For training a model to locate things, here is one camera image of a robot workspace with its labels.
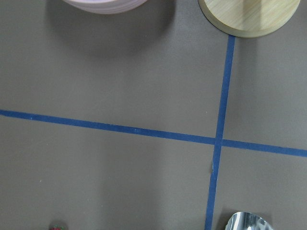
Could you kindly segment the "shiny steel spoon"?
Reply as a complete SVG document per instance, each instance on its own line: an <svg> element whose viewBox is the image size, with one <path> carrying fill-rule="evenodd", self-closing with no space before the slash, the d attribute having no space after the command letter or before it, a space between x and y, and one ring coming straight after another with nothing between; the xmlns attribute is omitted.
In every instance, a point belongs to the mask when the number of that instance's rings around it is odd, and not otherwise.
<svg viewBox="0 0 307 230"><path fill-rule="evenodd" d="M273 227L254 213L237 212L231 216L225 230L273 230Z"/></svg>

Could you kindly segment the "pink ice bucket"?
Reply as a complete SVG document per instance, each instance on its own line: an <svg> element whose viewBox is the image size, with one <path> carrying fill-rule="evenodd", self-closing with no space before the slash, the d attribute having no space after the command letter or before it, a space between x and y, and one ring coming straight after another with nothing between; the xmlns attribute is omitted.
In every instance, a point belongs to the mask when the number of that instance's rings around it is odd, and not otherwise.
<svg viewBox="0 0 307 230"><path fill-rule="evenodd" d="M117 14L133 10L147 0L64 0L71 6L86 12L98 14Z"/></svg>

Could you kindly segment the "red strawberry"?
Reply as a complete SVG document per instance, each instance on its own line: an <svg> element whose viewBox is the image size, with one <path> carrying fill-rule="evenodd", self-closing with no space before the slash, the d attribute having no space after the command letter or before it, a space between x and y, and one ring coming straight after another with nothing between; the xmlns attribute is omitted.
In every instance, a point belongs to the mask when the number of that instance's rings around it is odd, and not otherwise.
<svg viewBox="0 0 307 230"><path fill-rule="evenodd" d="M63 224L51 224L49 230L65 230L66 227Z"/></svg>

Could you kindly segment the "round wooden coaster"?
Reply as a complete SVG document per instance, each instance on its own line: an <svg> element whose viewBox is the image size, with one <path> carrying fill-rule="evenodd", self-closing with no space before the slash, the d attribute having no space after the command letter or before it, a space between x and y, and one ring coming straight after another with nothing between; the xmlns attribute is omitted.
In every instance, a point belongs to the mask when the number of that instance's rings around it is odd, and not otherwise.
<svg viewBox="0 0 307 230"><path fill-rule="evenodd" d="M296 12L299 0L200 0L208 21L222 32L255 38L275 32Z"/></svg>

